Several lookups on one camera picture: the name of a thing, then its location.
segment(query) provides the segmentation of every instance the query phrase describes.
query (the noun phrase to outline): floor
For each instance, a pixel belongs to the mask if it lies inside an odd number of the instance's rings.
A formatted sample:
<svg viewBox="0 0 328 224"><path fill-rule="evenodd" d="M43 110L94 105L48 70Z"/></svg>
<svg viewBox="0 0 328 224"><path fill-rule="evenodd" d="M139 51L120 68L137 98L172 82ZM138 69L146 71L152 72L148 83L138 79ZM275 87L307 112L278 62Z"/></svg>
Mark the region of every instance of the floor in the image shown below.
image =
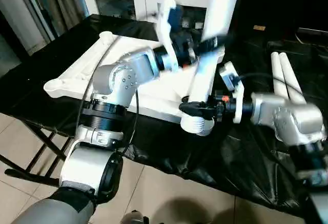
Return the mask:
<svg viewBox="0 0 328 224"><path fill-rule="evenodd" d="M61 146L65 138L56 135ZM0 153L21 167L42 145L19 120L0 114ZM45 173L54 155L46 151L33 172ZM63 163L54 172L58 177ZM51 195L56 188L8 177L7 168L0 164L0 223L11 223L39 199ZM128 159L116 197L98 206L90 219L92 224L119 223L126 212L139 210L151 224L171 223L230 223L230 224L301 224L302 219L270 210L174 175L164 174Z"/></svg>

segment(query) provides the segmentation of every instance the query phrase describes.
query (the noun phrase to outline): cabinet door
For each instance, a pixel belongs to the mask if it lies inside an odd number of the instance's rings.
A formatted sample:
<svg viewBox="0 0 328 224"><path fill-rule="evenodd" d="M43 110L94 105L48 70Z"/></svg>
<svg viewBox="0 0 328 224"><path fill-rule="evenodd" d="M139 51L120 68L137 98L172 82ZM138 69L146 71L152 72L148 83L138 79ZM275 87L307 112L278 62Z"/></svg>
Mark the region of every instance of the cabinet door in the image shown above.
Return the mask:
<svg viewBox="0 0 328 224"><path fill-rule="evenodd" d="M163 0L146 0L147 14L157 12L160 3ZM177 4L182 5L182 27L201 29L203 27L206 10L210 0L175 0ZM155 19L148 18L149 22L155 22Z"/></svg>
<svg viewBox="0 0 328 224"><path fill-rule="evenodd" d="M90 14L146 21L145 0L85 0Z"/></svg>

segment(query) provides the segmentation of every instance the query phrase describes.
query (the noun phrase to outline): white plastic tube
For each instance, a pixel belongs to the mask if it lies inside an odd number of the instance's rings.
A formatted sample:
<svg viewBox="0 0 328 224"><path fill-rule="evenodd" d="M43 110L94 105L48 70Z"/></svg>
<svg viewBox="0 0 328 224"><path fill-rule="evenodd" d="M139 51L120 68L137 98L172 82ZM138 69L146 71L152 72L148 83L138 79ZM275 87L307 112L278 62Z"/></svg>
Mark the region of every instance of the white plastic tube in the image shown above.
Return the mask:
<svg viewBox="0 0 328 224"><path fill-rule="evenodd" d="M236 1L211 1L206 13L203 40L228 33ZM212 91L216 65L222 62L223 56L224 47L201 56L193 83L190 87L189 102L207 101L208 95ZM183 114L180 125L185 131L198 134L204 130L205 120L202 117L192 117Z"/></svg>
<svg viewBox="0 0 328 224"><path fill-rule="evenodd" d="M271 53L272 75L280 80L284 80L282 67L278 52ZM273 89L276 95L289 99L286 85L278 80L273 80Z"/></svg>
<svg viewBox="0 0 328 224"><path fill-rule="evenodd" d="M295 76L294 70L291 66L291 63L289 62L289 59L286 55L286 53L282 52L279 54L280 63L282 67L283 77L285 79L285 82L289 85L293 86L297 91L292 89L291 87L287 86L288 94L290 100L295 104L306 104L305 98L303 97L302 90L299 86L299 83L297 81L297 78Z"/></svg>

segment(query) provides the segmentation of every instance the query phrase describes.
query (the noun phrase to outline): black cable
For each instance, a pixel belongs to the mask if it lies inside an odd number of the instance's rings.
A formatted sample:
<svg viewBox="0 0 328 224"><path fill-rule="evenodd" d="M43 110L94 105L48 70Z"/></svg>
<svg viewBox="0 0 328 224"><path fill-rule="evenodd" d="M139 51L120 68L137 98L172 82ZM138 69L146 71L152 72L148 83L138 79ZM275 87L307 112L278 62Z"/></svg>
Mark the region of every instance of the black cable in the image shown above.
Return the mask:
<svg viewBox="0 0 328 224"><path fill-rule="evenodd" d="M139 115L139 95L138 95L138 90L135 91L135 100L136 100L136 103L137 103L137 112L135 113L134 124L133 124L133 132L131 134L129 143L125 146L124 150L122 151L122 156L125 155L125 153L127 152L129 146L131 145L132 139L133 139L133 136L134 136L134 133L135 133L135 129L136 129L136 126L137 126L138 115Z"/></svg>
<svg viewBox="0 0 328 224"><path fill-rule="evenodd" d="M143 19L146 19L148 16L156 16L156 13L151 13L151 14L147 14L146 16L143 16L142 18L140 18L139 20L142 21ZM133 21L133 22L130 22L127 27L121 31L120 34L125 34L127 31L131 30L137 23L138 21ZM92 72L92 75L89 79L89 82L87 84L87 87L84 91L84 94L83 94L83 97L81 99L81 102L80 102L80 106L79 106L79 109L78 109L78 113L77 113L77 119L76 119L76 126L75 126L75 134L77 133L77 128L78 128L78 124L79 124L79 121L80 121L80 116L81 116L81 112L82 112L82 108L83 108L83 105L84 105L84 102L87 98L87 94L88 94L88 91L89 91L89 88L91 86L91 83L92 83L92 78L93 78L93 75L94 75L94 72L95 70L100 66L100 64L104 61L104 59L106 58L106 56L109 54L109 52L111 51L111 49L115 46L115 44L122 38L122 36L118 35L115 40L110 44L110 46L107 48L106 52L104 53L104 55L101 57L101 59L99 60L99 62L97 63L96 67L94 68L94 71Z"/></svg>
<svg viewBox="0 0 328 224"><path fill-rule="evenodd" d="M277 77L274 77L273 75L271 74L267 74L267 73L247 73L247 74L244 74L244 75L241 75L239 76L237 79L237 82L243 80L243 79L246 79L246 78L249 78L249 77L264 77L264 78L268 78L268 79L274 79L278 82L281 82L283 83L284 85L288 86L289 88L293 89L295 92L297 92L298 94L302 95L302 96L306 96L305 93L302 93L300 90L298 90L296 87L294 87L293 85L289 84L288 82L285 82L284 80L282 79L279 79ZM313 98L318 98L318 99L322 99L322 97L317 97L317 96L313 96L311 95L311 97Z"/></svg>

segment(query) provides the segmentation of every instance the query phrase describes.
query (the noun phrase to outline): black tablecloth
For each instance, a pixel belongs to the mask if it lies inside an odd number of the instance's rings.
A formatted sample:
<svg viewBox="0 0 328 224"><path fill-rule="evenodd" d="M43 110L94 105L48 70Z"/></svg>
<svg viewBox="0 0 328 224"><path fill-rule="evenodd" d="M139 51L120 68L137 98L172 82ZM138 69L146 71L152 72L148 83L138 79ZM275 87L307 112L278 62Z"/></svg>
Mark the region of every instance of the black tablecloth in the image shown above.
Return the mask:
<svg viewBox="0 0 328 224"><path fill-rule="evenodd" d="M63 73L108 30L121 34L129 20L92 15L81 24L36 52L0 79L0 112L62 135L74 136L79 100L51 98L43 85ZM153 25L137 22L124 36L157 40ZM227 48L224 62L232 61L238 73L271 73L270 53L287 52L308 101L326 117L328 54L325 49L286 41L271 41L265 32L236 38ZM214 89L225 89L218 74ZM245 95L271 91L267 79L246 79ZM130 133L134 115L129 113L125 132ZM182 130L178 124L140 116L127 157L279 211L301 216L294 167L284 145L266 127L243 119L225 121L208 137Z"/></svg>

